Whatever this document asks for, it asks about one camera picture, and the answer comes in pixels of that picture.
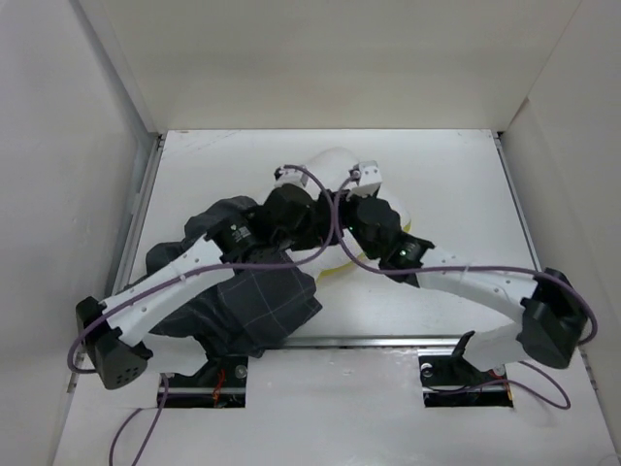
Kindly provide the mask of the white pillow with yellow band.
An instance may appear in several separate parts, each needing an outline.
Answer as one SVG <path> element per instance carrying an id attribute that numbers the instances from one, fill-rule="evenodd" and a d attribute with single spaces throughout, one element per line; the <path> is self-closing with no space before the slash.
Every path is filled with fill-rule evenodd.
<path id="1" fill-rule="evenodd" d="M 330 148 L 311 158 L 306 167 L 316 175 L 324 186 L 336 191 L 345 178 L 360 160 L 353 152 L 345 148 Z M 411 228 L 411 215 L 405 204 L 389 190 L 386 183 L 381 185 L 378 198 L 388 202 L 390 207 L 400 216 L 400 225 L 405 232 Z M 328 247 L 318 258 L 300 269 L 310 275 L 316 282 L 354 266 L 353 261 L 343 252 L 340 246 Z"/>

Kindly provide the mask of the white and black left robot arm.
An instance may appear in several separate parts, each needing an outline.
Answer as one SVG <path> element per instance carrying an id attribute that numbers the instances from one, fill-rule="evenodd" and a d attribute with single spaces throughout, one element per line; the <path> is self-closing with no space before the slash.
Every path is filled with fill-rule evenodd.
<path id="1" fill-rule="evenodd" d="M 182 239 L 147 252 L 144 276 L 104 300 L 76 307 L 80 344 L 109 390 L 145 372 L 210 383 L 216 359 L 257 357 L 320 311 L 305 259 L 318 247 L 315 203 L 284 184 L 263 203 L 223 199 L 191 217 Z"/>

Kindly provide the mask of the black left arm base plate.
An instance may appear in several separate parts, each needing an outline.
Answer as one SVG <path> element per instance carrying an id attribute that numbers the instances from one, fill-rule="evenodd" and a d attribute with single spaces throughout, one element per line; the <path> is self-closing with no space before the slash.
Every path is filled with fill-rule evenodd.
<path id="1" fill-rule="evenodd" d="M 223 388 L 245 388 L 247 378 L 248 357 L 229 355 L 213 358 L 205 363 L 192 376 L 174 374 L 169 379 L 169 387 L 175 389 L 205 389 L 215 388 L 224 374 Z"/>

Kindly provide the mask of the dark grey checked pillowcase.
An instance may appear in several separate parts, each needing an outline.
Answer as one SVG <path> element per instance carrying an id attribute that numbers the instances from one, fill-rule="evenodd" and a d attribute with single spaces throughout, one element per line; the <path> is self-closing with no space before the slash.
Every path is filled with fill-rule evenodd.
<path id="1" fill-rule="evenodd" d="M 221 199 L 192 216 L 180 241 L 154 245 L 145 258 L 142 279 L 186 252 L 207 230 L 257 203 L 247 196 Z M 151 334 L 193 337 L 209 358 L 225 355 L 261 357 L 322 310 L 316 283 L 300 268 L 235 271 L 230 280 L 198 294 L 160 323 Z"/>

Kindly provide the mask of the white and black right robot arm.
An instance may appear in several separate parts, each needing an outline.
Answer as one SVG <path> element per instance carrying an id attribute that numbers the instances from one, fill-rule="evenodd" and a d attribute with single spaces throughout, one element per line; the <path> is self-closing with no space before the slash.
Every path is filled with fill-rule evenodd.
<path id="1" fill-rule="evenodd" d="M 456 380 L 469 383 L 484 371 L 525 359 L 557 370 L 570 366 L 590 315 L 563 273 L 471 265 L 403 231 L 397 212 L 375 196 L 336 196 L 333 219 L 376 260 L 374 274 L 451 294 L 508 318 L 506 325 L 460 338 L 449 359 Z"/>

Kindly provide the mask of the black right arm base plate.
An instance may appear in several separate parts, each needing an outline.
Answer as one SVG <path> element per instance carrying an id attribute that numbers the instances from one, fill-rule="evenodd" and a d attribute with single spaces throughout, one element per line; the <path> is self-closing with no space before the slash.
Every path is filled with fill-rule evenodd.
<path id="1" fill-rule="evenodd" d="M 419 355 L 418 362 L 423 385 L 440 390 L 465 388 L 501 379 L 490 372 L 480 372 L 462 358 L 451 355 Z"/>

